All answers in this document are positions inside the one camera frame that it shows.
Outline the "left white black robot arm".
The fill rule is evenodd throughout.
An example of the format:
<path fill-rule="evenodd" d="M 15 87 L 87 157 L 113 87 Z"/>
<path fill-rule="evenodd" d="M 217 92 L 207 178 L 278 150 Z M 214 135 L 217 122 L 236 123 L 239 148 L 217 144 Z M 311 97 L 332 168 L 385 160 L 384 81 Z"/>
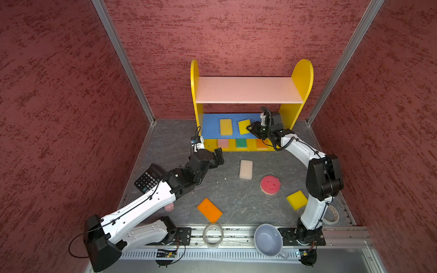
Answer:
<path fill-rule="evenodd" d="M 199 149 L 190 155 L 184 168 L 169 171 L 141 197 L 104 217 L 90 216 L 84 224 L 83 243 L 93 271 L 99 273 L 131 249 L 150 243 L 170 243 L 176 226 L 169 217 L 139 224 L 157 210 L 175 202 L 201 184 L 210 169 L 224 164 L 221 148 Z"/>

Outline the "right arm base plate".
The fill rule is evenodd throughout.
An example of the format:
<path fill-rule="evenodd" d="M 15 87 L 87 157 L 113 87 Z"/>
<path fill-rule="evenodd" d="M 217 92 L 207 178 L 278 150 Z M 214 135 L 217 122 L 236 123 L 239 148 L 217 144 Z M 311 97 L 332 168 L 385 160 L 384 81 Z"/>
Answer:
<path fill-rule="evenodd" d="M 305 227 L 282 227 L 278 229 L 284 246 L 325 246 L 326 242 L 321 228 L 307 230 Z"/>

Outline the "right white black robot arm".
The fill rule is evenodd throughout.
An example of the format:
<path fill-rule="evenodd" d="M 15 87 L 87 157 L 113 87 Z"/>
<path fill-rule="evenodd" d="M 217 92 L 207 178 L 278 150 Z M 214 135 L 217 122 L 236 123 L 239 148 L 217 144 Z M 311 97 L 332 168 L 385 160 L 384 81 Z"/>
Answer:
<path fill-rule="evenodd" d="M 305 211 L 297 222 L 294 239 L 309 245 L 322 236 L 323 218 L 333 199 L 344 188 L 340 160 L 334 154 L 318 151 L 283 127 L 281 115 L 261 107 L 260 121 L 246 129 L 256 138 L 268 139 L 275 151 L 288 151 L 307 167 L 306 188 L 309 193 Z"/>

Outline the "green sponge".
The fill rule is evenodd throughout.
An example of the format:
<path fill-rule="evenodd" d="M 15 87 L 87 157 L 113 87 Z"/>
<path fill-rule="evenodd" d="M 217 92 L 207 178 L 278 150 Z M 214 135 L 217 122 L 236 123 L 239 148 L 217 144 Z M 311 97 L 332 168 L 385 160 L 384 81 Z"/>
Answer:
<path fill-rule="evenodd" d="M 236 139 L 236 148 L 237 149 L 247 149 L 247 140 L 246 139 Z"/>

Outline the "small yellow square sponge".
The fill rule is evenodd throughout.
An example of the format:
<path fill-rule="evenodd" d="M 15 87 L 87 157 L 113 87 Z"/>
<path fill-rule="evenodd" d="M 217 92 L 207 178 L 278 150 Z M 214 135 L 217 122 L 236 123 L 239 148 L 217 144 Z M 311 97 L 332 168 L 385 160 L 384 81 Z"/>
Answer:
<path fill-rule="evenodd" d="M 250 131 L 247 129 L 247 127 L 250 125 L 251 125 L 250 119 L 238 121 L 240 135 L 250 134 Z"/>

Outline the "long yellow sponge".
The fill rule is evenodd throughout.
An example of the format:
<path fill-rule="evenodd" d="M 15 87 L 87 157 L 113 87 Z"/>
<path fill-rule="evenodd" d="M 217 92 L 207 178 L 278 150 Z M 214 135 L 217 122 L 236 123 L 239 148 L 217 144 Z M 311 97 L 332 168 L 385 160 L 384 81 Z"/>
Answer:
<path fill-rule="evenodd" d="M 232 136 L 233 127 L 231 119 L 221 119 L 220 120 L 220 135 L 221 136 Z"/>

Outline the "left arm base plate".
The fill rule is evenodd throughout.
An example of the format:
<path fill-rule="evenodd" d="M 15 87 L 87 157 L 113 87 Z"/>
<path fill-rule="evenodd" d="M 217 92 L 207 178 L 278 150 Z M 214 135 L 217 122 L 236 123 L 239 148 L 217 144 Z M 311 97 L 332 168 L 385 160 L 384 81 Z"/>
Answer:
<path fill-rule="evenodd" d="M 181 227 L 171 230 L 158 245 L 162 246 L 177 246 L 181 242 L 185 245 L 190 244 L 192 228 Z"/>

